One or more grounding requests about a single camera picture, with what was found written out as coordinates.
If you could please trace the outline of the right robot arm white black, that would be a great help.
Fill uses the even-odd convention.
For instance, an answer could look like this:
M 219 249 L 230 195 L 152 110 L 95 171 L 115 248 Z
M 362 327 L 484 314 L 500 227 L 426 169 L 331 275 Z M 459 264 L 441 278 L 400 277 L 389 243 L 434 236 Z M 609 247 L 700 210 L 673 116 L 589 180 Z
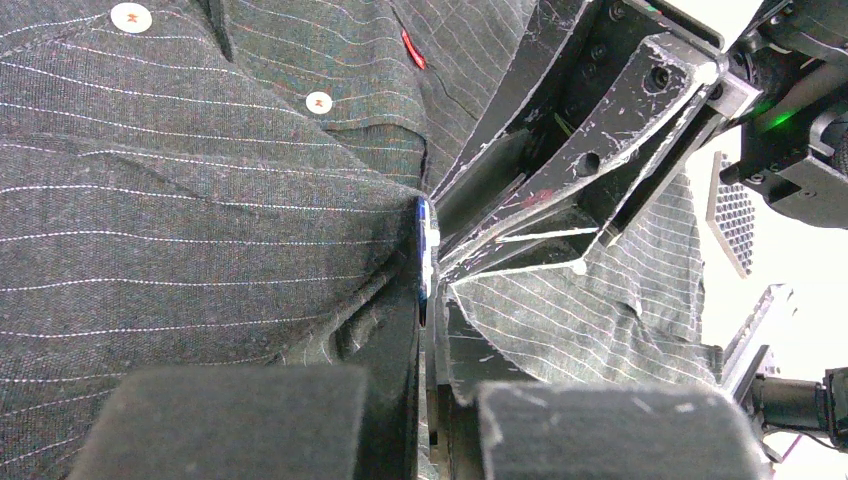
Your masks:
M 847 225 L 843 1 L 537 1 L 434 198 L 452 283 L 572 266 L 740 127 L 717 184 Z

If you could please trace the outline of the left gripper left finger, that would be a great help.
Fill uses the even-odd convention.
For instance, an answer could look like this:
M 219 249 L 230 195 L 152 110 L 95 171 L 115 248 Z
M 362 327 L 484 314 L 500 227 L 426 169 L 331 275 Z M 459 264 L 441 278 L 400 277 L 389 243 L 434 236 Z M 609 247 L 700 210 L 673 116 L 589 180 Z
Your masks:
M 369 375 L 357 446 L 364 479 L 414 479 L 418 455 L 420 262 L 395 254 L 285 353 L 289 365 L 355 365 Z

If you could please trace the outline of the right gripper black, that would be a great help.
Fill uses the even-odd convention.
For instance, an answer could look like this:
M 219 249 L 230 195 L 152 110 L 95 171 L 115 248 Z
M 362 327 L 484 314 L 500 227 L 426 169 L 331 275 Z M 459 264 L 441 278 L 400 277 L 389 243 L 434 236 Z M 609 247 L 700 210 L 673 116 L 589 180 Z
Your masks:
M 658 1 L 660 21 L 613 1 L 453 1 L 430 38 L 445 93 L 474 120 L 432 172 L 440 278 L 572 266 L 613 244 L 720 116 L 718 58 L 757 1 Z

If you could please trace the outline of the black pinstriped shirt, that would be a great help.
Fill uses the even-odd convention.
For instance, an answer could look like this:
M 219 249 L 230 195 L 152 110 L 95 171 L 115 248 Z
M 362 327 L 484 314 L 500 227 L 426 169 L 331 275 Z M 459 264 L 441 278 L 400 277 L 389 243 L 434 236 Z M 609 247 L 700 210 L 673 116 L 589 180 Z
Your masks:
M 567 1 L 5 1 L 1 475 L 144 367 L 338 364 L 417 304 L 417 201 Z

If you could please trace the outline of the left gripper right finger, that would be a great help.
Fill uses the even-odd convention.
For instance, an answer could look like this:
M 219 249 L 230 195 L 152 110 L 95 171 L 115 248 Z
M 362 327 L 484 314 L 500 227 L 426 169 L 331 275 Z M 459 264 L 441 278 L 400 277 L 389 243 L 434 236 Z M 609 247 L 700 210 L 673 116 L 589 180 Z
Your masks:
M 531 381 L 468 320 L 458 295 L 441 286 L 427 304 L 429 460 L 441 479 L 483 477 L 478 384 Z

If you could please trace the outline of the dark grey studded baseplate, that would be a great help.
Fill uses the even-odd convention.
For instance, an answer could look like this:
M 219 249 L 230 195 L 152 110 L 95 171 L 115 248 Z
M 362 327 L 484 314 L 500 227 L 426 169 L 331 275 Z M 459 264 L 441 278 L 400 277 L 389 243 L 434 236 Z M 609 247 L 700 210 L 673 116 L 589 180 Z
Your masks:
M 727 154 L 714 152 L 705 221 L 730 265 L 746 279 L 752 273 L 755 208 L 742 185 L 721 180 L 721 171 L 732 165 Z

